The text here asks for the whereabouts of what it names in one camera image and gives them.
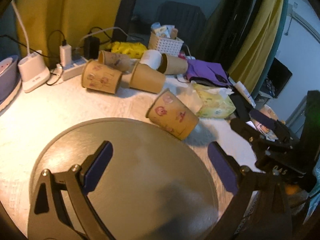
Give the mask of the paper cup with pink drawings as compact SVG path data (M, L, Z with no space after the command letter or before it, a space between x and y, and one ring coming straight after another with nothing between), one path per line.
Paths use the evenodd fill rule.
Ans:
M199 118L168 88L159 94L145 117L180 140L186 139L199 122Z

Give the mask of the plain brown paper cup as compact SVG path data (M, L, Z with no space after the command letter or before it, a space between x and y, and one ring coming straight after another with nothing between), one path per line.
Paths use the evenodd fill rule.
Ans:
M137 63L131 73L129 87L158 94L163 89L166 77L146 64Z

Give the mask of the rear brown paper cup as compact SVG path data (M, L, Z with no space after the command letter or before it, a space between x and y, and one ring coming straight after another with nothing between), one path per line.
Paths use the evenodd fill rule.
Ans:
M98 62L121 72L128 72L131 69L130 57L120 53L101 50L99 51Z

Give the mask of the lying paper cup with drawings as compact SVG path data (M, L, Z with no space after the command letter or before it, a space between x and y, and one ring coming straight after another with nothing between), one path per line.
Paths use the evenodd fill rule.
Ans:
M81 86L108 94L116 94L123 73L95 60L89 60L83 68Z

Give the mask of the white cartoon mug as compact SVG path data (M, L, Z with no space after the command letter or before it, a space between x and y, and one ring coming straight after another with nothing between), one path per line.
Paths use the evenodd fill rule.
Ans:
M251 110L249 116L256 130L263 134L267 140L275 141L278 139L272 129L270 129L273 122L278 120L278 116L269 105L264 105L259 110Z

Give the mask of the black wallet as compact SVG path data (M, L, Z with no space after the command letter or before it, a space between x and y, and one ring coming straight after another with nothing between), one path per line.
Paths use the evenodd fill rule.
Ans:
M236 107L235 116L244 122L250 121L249 113L253 109L252 105L241 94L232 94L229 97Z

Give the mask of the yellow tissue pack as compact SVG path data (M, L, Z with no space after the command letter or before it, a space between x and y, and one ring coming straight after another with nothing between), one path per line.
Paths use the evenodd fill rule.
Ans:
M231 88L209 87L192 83L192 88L201 101L200 109L196 111L199 118L225 119L236 110L230 95L234 92Z

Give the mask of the white cream tube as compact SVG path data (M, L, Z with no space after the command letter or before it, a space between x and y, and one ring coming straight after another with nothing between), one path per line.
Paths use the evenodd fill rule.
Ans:
M234 87L237 89L237 91L250 103L250 105L255 108L256 107L256 103L253 100L251 94L249 93L249 91L247 90L247 88L240 82L238 81L237 83L235 83Z

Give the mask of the yellow curtain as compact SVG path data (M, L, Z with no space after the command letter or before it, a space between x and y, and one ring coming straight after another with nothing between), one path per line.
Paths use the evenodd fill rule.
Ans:
M115 25L121 0L15 0L28 35L29 45L47 53L58 50L59 29L75 47L93 26Z
M259 50L263 47L268 35L275 38L284 0L263 0L252 27L233 61L229 74L241 75Z

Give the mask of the purple cloth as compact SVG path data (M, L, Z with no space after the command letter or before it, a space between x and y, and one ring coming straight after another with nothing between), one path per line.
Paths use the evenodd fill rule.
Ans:
M206 82L217 87L228 87L232 83L221 64L201 60L187 60L188 69L185 76L188 81Z

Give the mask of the white plastic basket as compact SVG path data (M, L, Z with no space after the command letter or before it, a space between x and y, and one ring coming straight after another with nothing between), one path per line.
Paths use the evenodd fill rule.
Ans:
M178 57L181 48L184 44L184 41L180 38L176 38L175 40L165 37L158 37L156 34L151 32L148 50L157 50L161 54L168 54L171 56Z

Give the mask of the yellow cloth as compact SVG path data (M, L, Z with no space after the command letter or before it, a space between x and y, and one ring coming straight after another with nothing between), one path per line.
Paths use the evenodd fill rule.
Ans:
M131 59L141 59L144 52L147 51L145 45L140 42L112 42L107 46L107 49L112 53L124 54Z

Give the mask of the white power strip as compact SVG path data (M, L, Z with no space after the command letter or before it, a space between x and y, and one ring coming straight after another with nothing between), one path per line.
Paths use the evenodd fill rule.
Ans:
M87 60L84 57L80 56L75 61L72 61L71 64L65 67L62 67L61 64L57 64L57 77L61 78L63 81L67 81L78 75L81 75L86 63Z

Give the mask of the white charger plug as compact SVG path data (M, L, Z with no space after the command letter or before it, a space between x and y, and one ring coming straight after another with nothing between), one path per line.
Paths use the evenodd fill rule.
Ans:
M72 47L69 44L60 46L60 63L63 67L72 62Z

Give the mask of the black power adapter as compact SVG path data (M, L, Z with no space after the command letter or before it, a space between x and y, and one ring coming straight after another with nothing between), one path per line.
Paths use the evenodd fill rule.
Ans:
M90 36L84 39L84 58L97 59L99 55L100 39Z

